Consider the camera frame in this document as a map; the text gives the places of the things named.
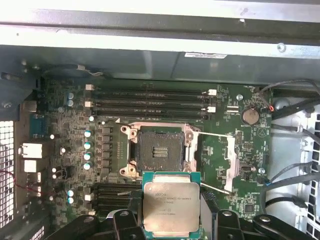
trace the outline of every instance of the red wire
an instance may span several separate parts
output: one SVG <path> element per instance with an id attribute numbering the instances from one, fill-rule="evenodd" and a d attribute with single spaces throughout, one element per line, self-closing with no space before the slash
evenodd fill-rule
<path id="1" fill-rule="evenodd" d="M 9 172 L 9 171 L 6 171 L 6 170 L 0 170 L 0 173 L 5 173 L 5 174 L 9 174 L 13 177 L 13 186 L 16 186 L 18 188 L 21 188 L 21 189 L 26 189 L 27 191 L 29 192 L 34 192 L 34 193 L 40 193 L 40 194 L 47 194 L 46 192 L 43 192 L 43 191 L 37 191 L 37 190 L 34 190 L 33 188 L 30 188 L 28 186 L 21 186 L 19 184 L 17 184 L 16 182 L 16 177 L 14 176 L 14 174 L 12 172 Z"/>

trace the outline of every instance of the metal frame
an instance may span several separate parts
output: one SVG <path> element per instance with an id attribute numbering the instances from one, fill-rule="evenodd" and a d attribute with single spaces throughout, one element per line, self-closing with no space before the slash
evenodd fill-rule
<path id="1" fill-rule="evenodd" d="M 183 15 L 203 16 L 220 18 L 245 18 L 264 19 L 279 21 L 297 22 L 320 22 L 320 5 L 316 0 L 199 0 L 199 1 L 170 1 L 153 2 L 147 0 L 132 2 L 130 0 L 119 0 L 110 4 L 92 0 L 90 4 L 74 4 L 62 0 L 54 2 L 32 1 L 24 2 L 12 0 L 6 4 L 7 8 L 18 14 L 12 14 L 4 9 L 2 16 L 16 19 L 20 16 L 31 18 L 32 15 L 23 15 L 25 9 L 41 10 L 65 10 L 65 11 L 91 11 L 91 12 L 114 12 L 114 13 L 137 13 L 137 14 L 162 14 L 162 15 Z"/>
<path id="2" fill-rule="evenodd" d="M 215 4 L 232 1 L 212 1 Z M 297 4 L 277 5 L 275 9 Z M 300 8 L 320 10 L 320 5 Z M 196 52 L 241 56 L 319 59 L 320 17 L 310 22 L 255 19 L 226 15 L 224 18 L 82 10 L 21 9 L 0 16 L 0 45 L 61 48 L 122 49 L 164 52 Z"/>

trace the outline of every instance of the intel xeon processor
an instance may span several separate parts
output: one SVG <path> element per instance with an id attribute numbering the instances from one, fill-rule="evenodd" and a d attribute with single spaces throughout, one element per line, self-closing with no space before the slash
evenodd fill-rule
<path id="1" fill-rule="evenodd" d="M 144 172 L 143 227 L 147 238 L 198 238 L 199 172 Z"/>

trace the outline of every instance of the green circuit board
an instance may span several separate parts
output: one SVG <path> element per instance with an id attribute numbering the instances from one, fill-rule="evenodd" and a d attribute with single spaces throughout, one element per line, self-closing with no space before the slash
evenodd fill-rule
<path id="1" fill-rule="evenodd" d="M 185 107 L 185 111 L 177 111 L 177 116 L 174 118 L 169 118 L 168 115 L 162 117 L 158 111 L 152 112 L 149 117 L 143 117 L 135 116 L 141 113 L 139 109 L 134 111 L 133 115 L 126 115 L 126 111 L 121 112 L 119 108 L 117 109 L 119 114 L 115 115 L 113 108 L 95 104 L 97 100 L 108 99 L 105 98 L 104 91 L 119 90 L 121 92 L 121 89 L 155 92 L 156 97 L 158 90 L 166 91 L 166 93 L 175 92 L 179 96 L 180 106 L 183 106 L 180 93 L 188 93 L 191 90 L 206 93 L 213 90 L 210 103 L 215 109 L 209 114 L 209 117 L 199 117 L 190 111 L 190 118 L 188 118 L 189 108 L 194 108 L 190 104 Z M 77 190 L 73 204 L 67 203 L 67 197 L 56 199 L 52 215 L 55 216 L 54 223 L 57 228 L 66 225 L 81 214 L 94 213 L 93 205 L 85 201 L 84 196 L 95 183 L 140 183 L 120 174 L 120 170 L 135 157 L 128 157 L 128 152 L 133 151 L 133 148 L 128 144 L 128 136 L 121 132 L 121 127 L 134 122 L 187 123 L 203 133 L 233 136 L 235 141 L 232 151 L 237 155 L 239 169 L 237 176 L 232 181 L 232 194 L 226 195 L 213 190 L 212 192 L 221 209 L 234 210 L 247 220 L 251 220 L 259 213 L 259 192 L 264 184 L 263 179 L 267 176 L 271 114 L 259 98 L 256 86 L 94 78 L 47 79 L 42 85 L 42 90 L 45 100 L 39 104 L 39 114 L 46 119 L 45 134 L 48 136 L 59 134 L 60 136 L 55 142 L 57 154 L 51 158 L 51 167 L 57 165 L 72 167 L 72 177 L 63 183 L 66 191 L 71 188 Z M 72 99 L 68 99 L 69 93 L 73 94 Z M 116 96 L 123 98 L 126 95 L 117 93 Z M 265 98 L 271 102 L 272 92 L 267 92 Z M 129 108 L 136 103 L 137 101 L 128 102 L 125 107 Z M 257 120 L 255 124 L 248 124 L 249 121 L 255 120 Z M 108 135 L 111 136 L 107 140 L 109 144 L 107 166 L 104 165 L 106 152 L 103 149 L 106 142 L 103 132 L 106 129 Z M 85 138 L 84 131 L 86 130 L 91 130 L 92 136 Z M 179 131 L 173 128 L 168 130 L 163 127 L 151 127 L 147 129 L 147 132 L 175 133 Z M 90 149 L 84 148 L 85 142 L 91 142 Z M 61 146 L 69 147 L 70 151 L 63 155 L 59 154 Z M 197 171 L 201 172 L 201 180 L 204 183 L 216 188 L 224 188 L 227 181 L 227 170 L 231 167 L 228 159 L 229 150 L 225 136 L 199 135 L 195 159 Z M 83 168 L 86 162 L 84 154 L 87 152 L 93 155 L 93 166 L 90 170 Z"/>

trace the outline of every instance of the cpu socket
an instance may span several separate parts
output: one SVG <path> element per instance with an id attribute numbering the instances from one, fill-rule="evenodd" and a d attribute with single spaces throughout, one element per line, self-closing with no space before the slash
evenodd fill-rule
<path id="1" fill-rule="evenodd" d="M 195 152 L 199 128 L 187 123 L 133 122 L 123 125 L 120 130 L 129 140 L 128 159 L 131 159 L 131 143 L 136 151 L 136 160 L 131 160 L 120 169 L 122 176 L 141 180 L 144 171 L 197 171 Z"/>

